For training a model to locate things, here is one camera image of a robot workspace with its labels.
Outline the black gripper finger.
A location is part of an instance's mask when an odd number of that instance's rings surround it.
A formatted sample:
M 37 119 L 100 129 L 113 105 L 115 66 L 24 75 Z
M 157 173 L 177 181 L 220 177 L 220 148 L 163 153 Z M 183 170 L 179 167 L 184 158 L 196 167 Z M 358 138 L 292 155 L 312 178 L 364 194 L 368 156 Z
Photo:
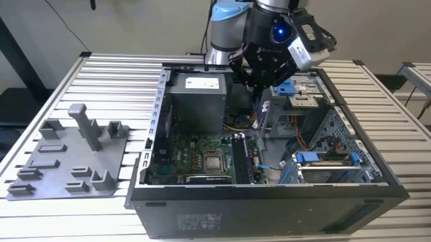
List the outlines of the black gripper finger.
M 260 100 L 261 97 L 261 87 L 259 84 L 257 76 L 253 74 L 253 71 L 248 73 L 243 67 L 243 49 L 240 48 L 237 51 L 229 54 L 229 67 L 236 75 L 239 82 L 247 86 L 252 87 L 252 100 Z
M 294 62 L 265 63 L 261 67 L 261 92 L 269 86 L 279 86 L 298 71 Z

